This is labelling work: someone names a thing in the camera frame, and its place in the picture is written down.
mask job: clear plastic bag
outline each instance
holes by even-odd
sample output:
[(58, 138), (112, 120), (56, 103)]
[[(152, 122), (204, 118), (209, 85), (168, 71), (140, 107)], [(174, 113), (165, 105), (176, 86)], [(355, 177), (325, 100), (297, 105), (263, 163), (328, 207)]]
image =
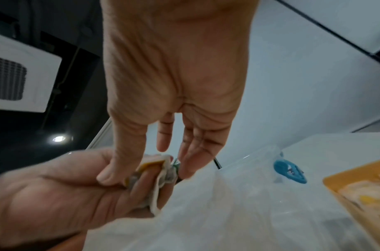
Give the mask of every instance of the clear plastic bag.
[(267, 147), (219, 171), (207, 166), (175, 187), (159, 217), (89, 231), (83, 250), (324, 250), (273, 169), (280, 152)]

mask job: vent grille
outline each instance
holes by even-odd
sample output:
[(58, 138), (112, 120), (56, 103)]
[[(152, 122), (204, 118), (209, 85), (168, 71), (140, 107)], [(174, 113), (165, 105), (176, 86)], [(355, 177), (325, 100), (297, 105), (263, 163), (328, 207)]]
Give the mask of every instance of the vent grille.
[(26, 74), (27, 69), (22, 64), (0, 58), (0, 99), (21, 100)]

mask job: white table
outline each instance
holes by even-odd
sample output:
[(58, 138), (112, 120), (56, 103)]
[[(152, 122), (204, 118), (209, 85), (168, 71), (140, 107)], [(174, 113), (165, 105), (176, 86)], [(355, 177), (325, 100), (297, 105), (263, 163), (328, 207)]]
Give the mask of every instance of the white table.
[(311, 211), (328, 250), (380, 250), (322, 184), (327, 176), (379, 160), (380, 133), (316, 135), (285, 148), (283, 153), (308, 179), (306, 185), (288, 184)]

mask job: blue plastic clip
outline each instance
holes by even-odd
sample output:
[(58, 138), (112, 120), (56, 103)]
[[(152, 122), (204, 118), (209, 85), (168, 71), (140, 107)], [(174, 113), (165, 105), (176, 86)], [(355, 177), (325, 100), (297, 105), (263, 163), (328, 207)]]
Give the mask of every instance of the blue plastic clip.
[(287, 177), (288, 179), (291, 179), (293, 181), (296, 181), (298, 183), (306, 184), (307, 180), (305, 176), (303, 175), (302, 170), (299, 169), (299, 167), (295, 164), (293, 164), (290, 161), (287, 160), (277, 160), (274, 162), (274, 170)]

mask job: hand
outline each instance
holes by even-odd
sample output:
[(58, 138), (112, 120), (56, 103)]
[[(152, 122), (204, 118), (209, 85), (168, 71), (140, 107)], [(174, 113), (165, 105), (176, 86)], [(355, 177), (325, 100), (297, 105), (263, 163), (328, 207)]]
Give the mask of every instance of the hand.
[[(152, 217), (135, 209), (151, 191), (160, 168), (147, 169), (132, 191), (103, 187), (96, 180), (111, 149), (77, 151), (46, 163), (0, 175), (0, 247), (67, 236), (123, 217)], [(158, 207), (173, 184), (159, 192)]]
[(115, 153), (98, 176), (116, 184), (138, 166), (147, 126), (169, 147), (174, 113), (185, 130), (179, 176), (218, 154), (240, 105), (258, 0), (101, 0), (108, 112)]

